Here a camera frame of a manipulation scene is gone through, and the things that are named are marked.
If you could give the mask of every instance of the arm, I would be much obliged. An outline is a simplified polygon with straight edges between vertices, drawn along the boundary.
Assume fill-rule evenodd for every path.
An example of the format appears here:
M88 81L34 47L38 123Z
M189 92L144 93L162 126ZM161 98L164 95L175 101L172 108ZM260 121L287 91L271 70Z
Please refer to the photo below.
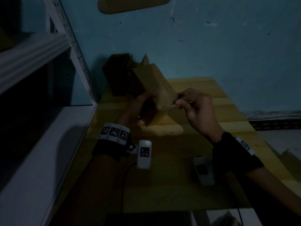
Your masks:
M192 88L180 93L179 97L180 99L176 101L176 105L180 109L183 108L185 110L190 125L205 136L212 144L220 142L225 131L216 120L212 98ZM269 202L273 200L285 207L288 212L293 213L297 218L301 217L301 198L288 189L265 167L256 168L242 176L237 176L237 179L245 193L248 193L247 197L251 204L254 203L254 199L257 199L256 203L258 205L253 206L255 211L259 209L257 207L260 207L260 205L267 201L267 199L263 198L264 195L261 198L256 197L256 192L258 191L269 195L271 197ZM279 205L272 205L271 208L275 209L277 206ZM275 217L272 209L269 212Z
M114 123L132 128L144 101L154 96L156 92L145 91L130 100ZM103 225L117 168L118 162L108 155L92 156L50 225Z

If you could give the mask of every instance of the metal shelf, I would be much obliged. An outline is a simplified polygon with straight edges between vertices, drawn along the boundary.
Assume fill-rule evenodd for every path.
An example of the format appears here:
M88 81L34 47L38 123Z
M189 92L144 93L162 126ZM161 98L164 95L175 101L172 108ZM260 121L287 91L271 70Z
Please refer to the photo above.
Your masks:
M31 34L0 53L0 94L70 47L64 33Z

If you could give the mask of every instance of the wooden tabletop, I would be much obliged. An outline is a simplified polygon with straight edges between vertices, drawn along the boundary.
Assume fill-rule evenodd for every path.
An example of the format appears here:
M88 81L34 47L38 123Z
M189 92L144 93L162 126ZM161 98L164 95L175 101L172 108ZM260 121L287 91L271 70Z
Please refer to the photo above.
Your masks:
M176 92L192 87L210 94L220 125L232 135L242 137L266 168L301 196L298 183L213 78L194 77L168 81ZM127 100L126 97L113 97L109 92L103 94L52 214L56 212L90 160L103 124L113 122L122 113ZM217 183L215 186L204 187L198 181L192 159L199 155L211 158L212 145L189 125L183 110L171 111L155 125L137 126L132 130L132 139L136 144L139 140L152 141L152 159L150 170L132 168L129 171L124 190L125 213L237 207L226 184ZM136 160L137 156L131 155L128 159L121 159L119 163L109 204L111 213L118 213L120 210L122 178L127 167ZM233 175L228 175L228 182L238 198L239 206L250 207Z

